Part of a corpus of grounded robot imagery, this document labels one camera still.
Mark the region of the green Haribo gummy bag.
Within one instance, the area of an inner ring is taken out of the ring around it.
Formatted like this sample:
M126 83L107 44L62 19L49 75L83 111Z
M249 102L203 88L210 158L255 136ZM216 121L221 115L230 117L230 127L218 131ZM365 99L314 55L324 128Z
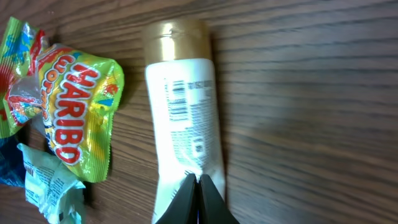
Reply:
M50 150L87 182L106 180L124 73L113 59L63 44L11 17L1 42L1 137L33 118Z

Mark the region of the light teal snack packet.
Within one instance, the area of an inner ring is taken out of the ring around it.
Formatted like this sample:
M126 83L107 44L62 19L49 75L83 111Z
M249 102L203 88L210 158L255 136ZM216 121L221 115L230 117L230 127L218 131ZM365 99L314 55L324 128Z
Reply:
M85 185L57 156L23 143L26 200L38 207L50 224L84 224Z

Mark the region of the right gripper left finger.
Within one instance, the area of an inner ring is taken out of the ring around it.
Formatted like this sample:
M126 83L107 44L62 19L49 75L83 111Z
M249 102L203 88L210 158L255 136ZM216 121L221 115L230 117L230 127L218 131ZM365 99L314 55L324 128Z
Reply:
M174 199L156 224L197 224L198 183L195 174L188 174Z

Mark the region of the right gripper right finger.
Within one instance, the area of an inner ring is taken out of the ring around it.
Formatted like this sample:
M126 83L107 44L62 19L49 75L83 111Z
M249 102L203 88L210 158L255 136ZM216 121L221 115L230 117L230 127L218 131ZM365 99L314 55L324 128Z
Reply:
M199 224L239 224L207 174L198 183L198 201Z

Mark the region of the blue snack bar wrapper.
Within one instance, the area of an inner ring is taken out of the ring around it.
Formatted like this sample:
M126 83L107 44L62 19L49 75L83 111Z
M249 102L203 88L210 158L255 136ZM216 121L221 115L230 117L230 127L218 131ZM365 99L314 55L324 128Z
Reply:
M1 184L24 188L26 171L18 143L15 136L1 139Z

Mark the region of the white tube with gold cap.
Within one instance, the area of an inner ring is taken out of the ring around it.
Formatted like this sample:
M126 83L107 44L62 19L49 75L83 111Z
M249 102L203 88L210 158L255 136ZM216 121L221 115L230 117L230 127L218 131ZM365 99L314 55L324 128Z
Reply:
M220 195L225 195L226 178L206 23L155 22L143 30L142 39L158 158L156 223L188 174L209 175Z

